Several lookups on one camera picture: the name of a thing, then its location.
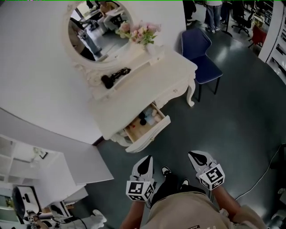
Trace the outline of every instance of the drawer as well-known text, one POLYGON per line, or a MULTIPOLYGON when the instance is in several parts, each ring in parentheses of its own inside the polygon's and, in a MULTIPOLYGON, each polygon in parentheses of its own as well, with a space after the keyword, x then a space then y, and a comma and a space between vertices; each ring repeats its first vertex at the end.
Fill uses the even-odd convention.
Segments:
POLYGON ((167 126, 171 123, 170 117, 165 116, 153 103, 150 104, 144 111, 149 109, 157 110, 157 114, 160 116, 160 121, 153 120, 154 123, 151 125, 147 122, 146 125, 142 126, 140 124, 139 117, 136 117, 124 130, 130 140, 132 141, 132 145, 126 149, 126 152, 129 153, 137 153, 141 150, 145 149, 152 141, 154 141, 155 137, 167 126))
POLYGON ((169 88, 166 92, 161 94, 155 99, 156 106, 161 109, 169 100, 176 98, 184 94, 189 86, 188 79, 184 79, 179 83, 169 88))

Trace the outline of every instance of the flower vase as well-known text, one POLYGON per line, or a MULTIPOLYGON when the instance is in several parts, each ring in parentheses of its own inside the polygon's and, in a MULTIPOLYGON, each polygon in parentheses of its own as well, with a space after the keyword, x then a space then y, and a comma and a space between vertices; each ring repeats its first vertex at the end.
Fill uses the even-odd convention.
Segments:
POLYGON ((155 56, 156 55, 156 49, 155 49, 155 45, 148 43, 146 45, 146 50, 147 52, 151 55, 151 56, 155 56))

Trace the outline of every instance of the carved table leg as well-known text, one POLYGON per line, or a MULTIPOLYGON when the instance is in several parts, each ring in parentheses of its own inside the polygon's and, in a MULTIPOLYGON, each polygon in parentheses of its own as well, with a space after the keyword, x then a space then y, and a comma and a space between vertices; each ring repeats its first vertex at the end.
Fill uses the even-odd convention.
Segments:
POLYGON ((114 134, 110 140, 117 142, 118 144, 124 146, 124 147, 129 147, 132 145, 131 141, 127 141, 123 136, 121 136, 120 134, 114 134))
POLYGON ((195 103, 192 101, 192 96, 195 92, 196 85, 195 80, 191 79, 189 82, 188 94, 187 94, 187 102, 190 106, 193 106, 195 103))

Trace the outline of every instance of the blue chair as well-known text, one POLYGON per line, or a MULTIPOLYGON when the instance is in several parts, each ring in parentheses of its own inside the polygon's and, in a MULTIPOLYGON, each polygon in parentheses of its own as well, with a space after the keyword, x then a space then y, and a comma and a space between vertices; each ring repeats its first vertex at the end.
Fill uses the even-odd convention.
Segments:
POLYGON ((206 55, 206 50, 211 46, 211 41, 199 28, 184 31, 182 33, 183 56, 198 66, 196 81, 199 84, 198 101, 201 100, 202 84, 217 79, 214 94, 219 86, 222 71, 206 55))

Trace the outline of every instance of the white vanity table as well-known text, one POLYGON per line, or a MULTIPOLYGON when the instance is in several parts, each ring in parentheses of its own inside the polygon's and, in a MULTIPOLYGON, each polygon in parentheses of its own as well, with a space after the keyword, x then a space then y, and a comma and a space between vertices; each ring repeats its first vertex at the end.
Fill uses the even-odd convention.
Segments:
MULTIPOLYGON (((63 26, 67 26, 77 4, 75 2, 68 7, 63 26)), ((120 5, 131 26, 140 21, 128 8, 127 2, 120 5)), ((187 103, 194 105, 191 98, 195 91, 197 66, 170 47, 156 46, 156 54, 150 55, 142 45, 129 41, 102 62, 92 62, 75 52, 67 33, 63 34, 63 43, 75 68, 83 73, 88 82, 93 94, 89 101, 90 111, 104 139, 128 147, 127 152, 143 150, 170 124, 170 117, 160 111, 169 100, 189 89, 187 103), (125 67, 130 68, 131 72, 117 79, 111 89, 106 89, 101 77, 110 76, 125 67), (140 126, 137 116, 148 106, 157 110, 160 121, 140 126)))
POLYGON ((197 66, 171 48, 162 48, 164 57, 161 60, 153 65, 142 66, 110 97, 90 101, 91 112, 104 139, 112 139, 123 146, 129 146, 127 152, 143 150, 170 124, 169 116, 161 113, 162 120, 142 137, 135 142, 131 139, 132 143, 125 141, 122 134, 117 132, 128 126, 148 105, 154 103, 159 110, 172 98, 184 94, 187 88, 187 102, 190 106, 194 105, 191 98, 195 90, 197 66))

